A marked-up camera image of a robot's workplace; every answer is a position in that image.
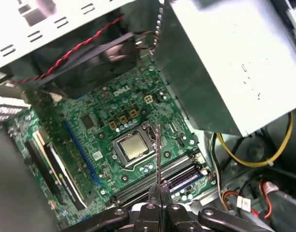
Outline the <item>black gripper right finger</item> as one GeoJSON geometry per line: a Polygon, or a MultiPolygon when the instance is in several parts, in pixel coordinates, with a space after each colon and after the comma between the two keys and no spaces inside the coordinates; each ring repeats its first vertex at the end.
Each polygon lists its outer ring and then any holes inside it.
{"type": "Polygon", "coordinates": [[[162,183],[162,207],[168,232],[269,232],[270,229],[246,221],[219,209],[206,207],[198,214],[183,204],[173,203],[170,182],[162,183]]]}

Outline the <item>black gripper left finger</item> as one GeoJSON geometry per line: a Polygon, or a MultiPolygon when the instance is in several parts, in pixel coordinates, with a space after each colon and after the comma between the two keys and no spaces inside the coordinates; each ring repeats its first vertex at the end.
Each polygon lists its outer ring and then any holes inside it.
{"type": "Polygon", "coordinates": [[[147,203],[137,203],[132,210],[113,207],[72,225],[64,232],[158,232],[161,227],[161,187],[153,185],[147,203]]]}

